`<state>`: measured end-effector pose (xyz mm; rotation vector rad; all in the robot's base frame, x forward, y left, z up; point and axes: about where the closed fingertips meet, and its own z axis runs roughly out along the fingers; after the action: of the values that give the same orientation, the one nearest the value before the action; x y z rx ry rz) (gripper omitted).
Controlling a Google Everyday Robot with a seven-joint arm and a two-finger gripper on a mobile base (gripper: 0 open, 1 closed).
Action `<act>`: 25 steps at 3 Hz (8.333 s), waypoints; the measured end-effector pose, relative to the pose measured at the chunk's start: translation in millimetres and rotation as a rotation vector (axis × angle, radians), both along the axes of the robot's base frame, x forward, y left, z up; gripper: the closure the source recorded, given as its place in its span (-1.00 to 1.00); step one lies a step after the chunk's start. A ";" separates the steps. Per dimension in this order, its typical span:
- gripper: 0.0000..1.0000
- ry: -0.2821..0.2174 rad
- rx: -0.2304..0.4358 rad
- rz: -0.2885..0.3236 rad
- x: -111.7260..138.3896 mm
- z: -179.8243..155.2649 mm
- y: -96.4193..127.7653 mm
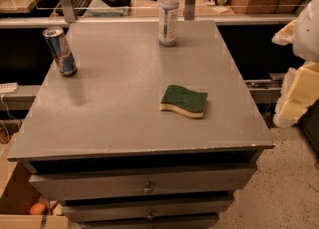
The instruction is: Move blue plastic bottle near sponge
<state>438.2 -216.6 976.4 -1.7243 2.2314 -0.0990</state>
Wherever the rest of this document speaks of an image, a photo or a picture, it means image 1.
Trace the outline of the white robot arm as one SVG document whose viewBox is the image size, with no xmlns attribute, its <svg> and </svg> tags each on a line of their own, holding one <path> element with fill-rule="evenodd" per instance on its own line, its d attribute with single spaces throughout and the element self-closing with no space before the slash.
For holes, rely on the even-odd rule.
<svg viewBox="0 0 319 229">
<path fill-rule="evenodd" d="M 306 61 L 319 61 L 319 0 L 311 0 L 296 19 L 293 52 Z"/>
</svg>

